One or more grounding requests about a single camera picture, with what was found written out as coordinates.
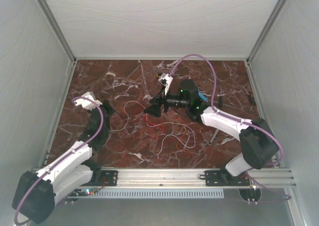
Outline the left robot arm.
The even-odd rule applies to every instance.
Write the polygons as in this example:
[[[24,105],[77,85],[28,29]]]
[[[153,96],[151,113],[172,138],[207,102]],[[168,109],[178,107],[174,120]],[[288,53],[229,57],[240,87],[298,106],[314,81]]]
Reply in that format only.
[[[107,100],[100,102],[92,96],[72,100],[90,114],[88,125],[60,157],[36,172],[26,171],[19,179],[12,201],[14,225],[29,221],[40,224],[54,208],[79,186],[102,181],[100,167],[89,159],[109,139],[110,117],[115,112]]]

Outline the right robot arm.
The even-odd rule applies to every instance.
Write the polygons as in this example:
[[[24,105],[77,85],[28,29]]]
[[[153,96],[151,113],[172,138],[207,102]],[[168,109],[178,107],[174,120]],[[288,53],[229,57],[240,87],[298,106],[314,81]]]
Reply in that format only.
[[[242,152],[220,173],[221,181],[226,185],[232,185],[245,171],[263,168],[280,150],[264,119],[249,120],[214,109],[200,97],[198,87],[191,79],[182,81],[176,94],[171,94],[168,84],[164,84],[144,112],[160,117],[161,112],[169,108],[184,108],[192,121],[218,129],[240,142]]]

